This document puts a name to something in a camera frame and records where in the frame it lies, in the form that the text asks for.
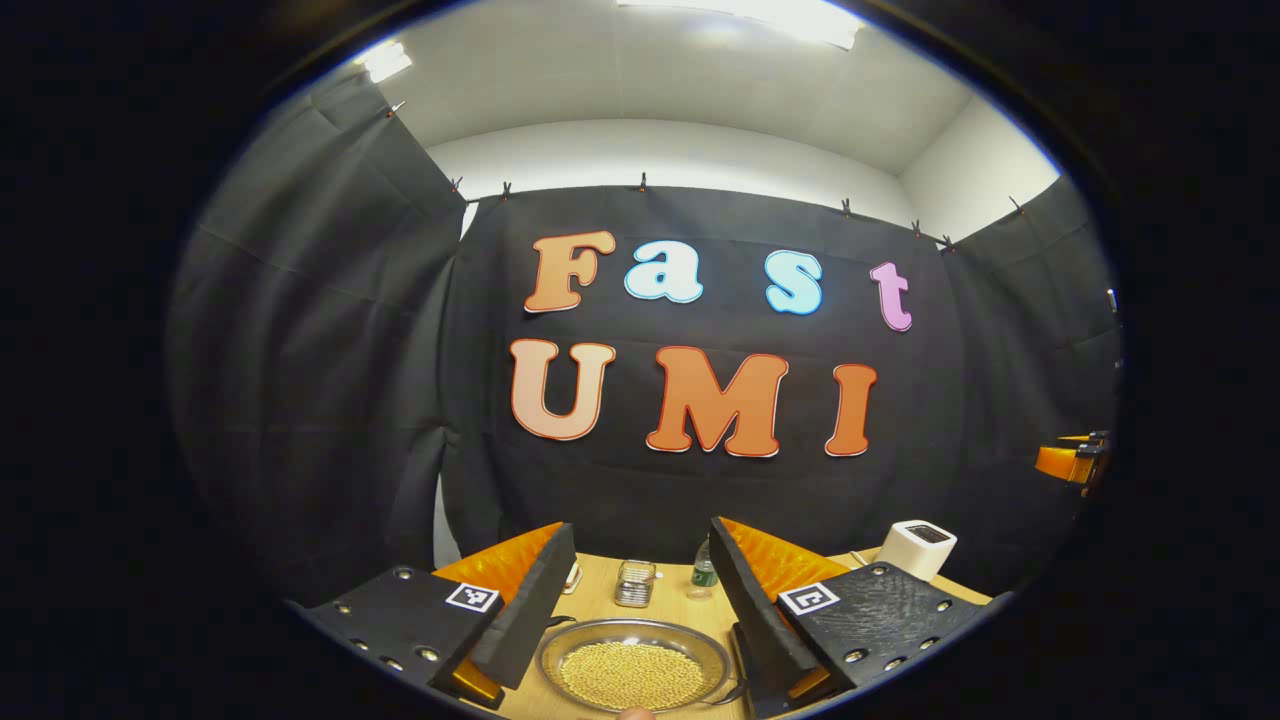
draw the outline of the beans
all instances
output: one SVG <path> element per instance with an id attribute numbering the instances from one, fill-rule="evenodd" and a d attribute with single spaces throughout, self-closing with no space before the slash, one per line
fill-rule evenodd
<path id="1" fill-rule="evenodd" d="M 703 685 L 701 667 L 682 652 L 620 642 L 568 653 L 561 678 L 577 697 L 614 710 L 666 710 L 692 700 Z"/>

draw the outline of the metal bowl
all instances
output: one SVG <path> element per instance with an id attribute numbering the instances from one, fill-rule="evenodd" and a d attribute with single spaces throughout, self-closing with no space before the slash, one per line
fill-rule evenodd
<path id="1" fill-rule="evenodd" d="M 724 680 L 728 679 L 728 653 L 718 642 L 703 633 L 699 633 L 698 630 L 694 630 L 692 628 L 673 625 L 671 623 L 659 623 L 658 620 L 640 620 L 635 618 L 589 620 L 586 623 L 570 625 L 568 628 L 557 632 L 554 635 L 543 641 L 541 651 L 538 653 L 538 669 L 541 670 L 543 678 L 547 678 L 547 682 L 554 685 L 556 689 L 573 702 L 594 707 L 596 710 L 620 712 L 626 708 L 607 707 L 577 697 L 561 676 L 561 665 L 564 662 L 564 657 L 568 653 L 584 646 L 607 642 L 652 644 L 675 650 L 684 653 L 685 657 L 689 657 L 696 662 L 699 667 L 701 667 L 703 684 L 696 693 L 680 705 L 658 710 L 655 712 L 667 712 L 669 710 L 676 710 L 677 707 L 685 707 L 705 700 L 707 696 L 716 692 L 716 688 L 721 687 Z"/>

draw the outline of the black fabric backdrop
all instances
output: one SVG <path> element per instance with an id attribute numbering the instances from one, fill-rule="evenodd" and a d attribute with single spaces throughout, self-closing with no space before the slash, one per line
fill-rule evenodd
<path id="1" fill-rule="evenodd" d="M 1061 544 L 1080 486 L 1034 469 L 1056 436 L 1112 428 L 1123 347 L 1089 211 L 1064 176 L 943 256 L 963 328 L 964 445 L 936 520 L 948 578 L 1012 588 Z"/>
<path id="2" fill-rule="evenodd" d="M 607 229 L 618 247 L 600 255 L 581 304 L 529 314 L 538 272 L 535 240 Z M 632 252 L 653 240 L 699 252 L 701 297 L 690 304 L 639 300 L 623 288 Z M 764 297 L 764 259 L 776 250 L 822 263 L 823 304 L 810 315 L 780 314 Z M 893 261 L 910 282 L 911 329 L 881 316 L 869 273 Z M 822 552 L 878 544 L 893 521 L 937 518 L 954 474 L 964 421 L 960 320 L 942 260 L 910 229 L 788 200 L 687 188 L 556 190 L 484 200 L 461 243 L 444 327 L 449 436 L 444 503 L 463 553 L 495 537 L 553 520 L 573 523 L 586 552 L 691 562 L 712 515 L 724 515 Z M 573 404 L 575 342 L 617 350 L 605 368 L 599 421 L 559 442 L 536 437 L 511 414 L 518 338 L 556 342 L 547 406 Z M 723 450 L 658 452 L 664 372 L 654 355 L 669 345 L 701 348 L 726 387 L 753 352 L 790 364 L 777 400 L 769 459 Z M 867 436 L 856 457 L 831 457 L 836 365 L 870 365 Z M 692 437 L 691 424 L 686 428 Z"/>
<path id="3" fill-rule="evenodd" d="M 879 544 L 895 521 L 956 532 L 954 579 L 1004 592 L 1061 539 L 1079 486 L 1034 469 L 1055 436 L 1110 427 L 1119 337 L 1106 264 L 1087 210 L 1061 179 L 1023 211 L 940 256 L 934 241 L 868 218 L 722 191 L 596 187 L 484 200 L 454 268 L 443 331 L 449 434 L 444 498 L 463 553 L 554 520 L 575 524 L 588 552 L 687 562 L 705 521 L 724 515 L 823 553 Z M 581 304 L 529 314 L 540 237 L 608 229 Z M 623 288 L 634 250 L 678 240 L 699 252 L 703 296 L 639 300 Z M 823 304 L 778 314 L 764 300 L 764 258 L 797 250 L 823 268 Z M 913 324 L 891 331 L 868 277 L 892 261 L 908 278 Z M 509 407 L 513 340 L 561 348 L 547 406 L 572 409 L 576 342 L 612 345 L 599 421 L 559 442 L 530 434 Z M 663 454 L 657 428 L 668 345 L 704 350 L 721 386 L 753 352 L 791 365 L 782 379 L 771 459 Z M 838 402 L 831 372 L 878 373 L 869 450 L 829 457 Z M 477 388 L 485 388 L 476 393 Z M 476 404 L 476 398 L 484 398 Z M 694 437 L 686 419 L 686 433 Z"/>
<path id="4" fill-rule="evenodd" d="M 394 562 L 431 566 L 443 464 L 463 553 L 557 520 L 581 551 L 687 562 L 712 515 L 812 550 L 878 544 L 893 521 L 960 537 L 946 574 L 1002 592 L 1059 542 L 1079 487 L 1034 470 L 1052 437 L 1110 425 L 1119 333 L 1088 214 L 1060 179 L 1023 213 L 940 256 L 934 241 L 788 200 L 655 187 L 463 202 L 365 76 L 330 81 L 266 123 L 198 222 L 174 288 L 173 407 L 215 515 L 302 605 Z M 540 237 L 607 229 L 582 302 L 522 309 Z M 691 304 L 622 284 L 634 250 L 700 255 Z M 780 314 L 764 258 L 823 268 L 823 304 Z M 891 331 L 868 277 L 893 261 L 911 329 Z M 512 418 L 511 341 L 556 342 L 547 405 L 572 406 L 575 342 L 612 345 L 586 437 Z M 649 450 L 668 345 L 707 352 L 727 383 L 753 352 L 790 364 L 772 459 Z M 869 450 L 829 457 L 836 365 L 874 368 Z M 692 428 L 686 427 L 692 436 Z"/>
<path id="5" fill-rule="evenodd" d="M 465 202 L 367 74 L 279 108 L 197 222 L 170 395 L 215 516 L 303 605 L 430 568 Z"/>

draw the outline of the small white object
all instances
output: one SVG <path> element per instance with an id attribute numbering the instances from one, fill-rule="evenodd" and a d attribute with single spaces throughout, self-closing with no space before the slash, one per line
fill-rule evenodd
<path id="1" fill-rule="evenodd" d="M 564 578 L 564 589 L 561 594 L 572 594 L 577 589 L 577 584 L 582 582 L 582 568 L 573 561 L 573 566 L 568 570 L 568 578 Z"/>
<path id="2" fill-rule="evenodd" d="M 884 538 L 876 562 L 888 562 L 924 580 L 932 582 L 951 555 L 956 537 L 924 520 L 893 523 Z"/>

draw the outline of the water bottle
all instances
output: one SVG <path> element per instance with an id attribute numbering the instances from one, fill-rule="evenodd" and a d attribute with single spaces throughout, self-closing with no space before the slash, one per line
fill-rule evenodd
<path id="1" fill-rule="evenodd" d="M 719 578 L 716 577 L 716 568 L 712 565 L 712 539 L 709 537 L 698 548 L 698 556 L 694 557 L 694 577 L 690 582 L 689 597 L 691 600 L 708 600 L 712 596 L 712 588 L 719 582 Z"/>

